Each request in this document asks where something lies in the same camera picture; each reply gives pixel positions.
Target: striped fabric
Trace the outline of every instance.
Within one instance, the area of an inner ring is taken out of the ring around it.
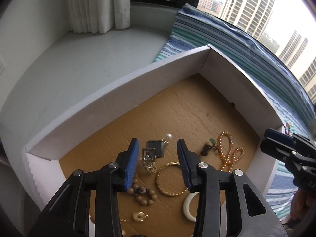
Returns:
[[[290,213],[291,201],[298,188],[293,184],[294,176],[279,162],[276,175],[265,196],[266,200],[279,217],[284,219]]]
[[[196,47],[211,44],[263,89],[283,123],[308,136],[314,108],[307,93],[284,66],[257,40],[235,26],[186,4],[177,12],[171,36],[155,61]]]

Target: silver rivet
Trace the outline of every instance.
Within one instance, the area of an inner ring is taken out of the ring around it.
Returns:
[[[244,174],[244,172],[242,172],[240,169],[236,169],[234,173],[235,175],[238,175],[238,176],[242,176]]]
[[[109,168],[117,168],[118,167],[118,164],[116,162],[111,162],[109,164]]]
[[[205,162],[200,162],[200,163],[198,164],[198,166],[199,166],[200,168],[207,168],[207,167],[208,167],[207,163],[205,163]]]
[[[80,169],[75,170],[75,171],[73,172],[73,175],[74,175],[74,176],[81,176],[81,175],[82,175],[82,170],[80,170]]]

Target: white curtain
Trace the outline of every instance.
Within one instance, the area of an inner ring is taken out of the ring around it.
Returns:
[[[76,33],[105,33],[131,25],[130,0],[67,0],[71,28]]]

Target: sky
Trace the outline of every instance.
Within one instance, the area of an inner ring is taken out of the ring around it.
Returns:
[[[226,0],[217,1],[225,4]],[[276,0],[265,31],[283,45],[294,30],[309,40],[316,39],[316,22],[302,0]]]

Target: gold ring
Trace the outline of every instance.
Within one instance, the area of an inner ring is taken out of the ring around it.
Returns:
[[[187,191],[187,189],[188,189],[188,188],[186,188],[184,191],[179,192],[179,193],[169,193],[169,192],[166,192],[165,190],[163,190],[163,189],[160,187],[160,185],[159,185],[159,176],[160,176],[161,171],[162,171],[164,168],[168,167],[168,166],[176,166],[176,165],[179,166],[180,163],[179,163],[179,162],[170,162],[170,163],[167,163],[166,165],[162,166],[162,167],[158,170],[158,173],[157,173],[157,175],[156,175],[156,184],[157,184],[158,189],[159,189],[164,195],[168,195],[168,196],[179,196],[179,195],[185,193],[185,192]]]

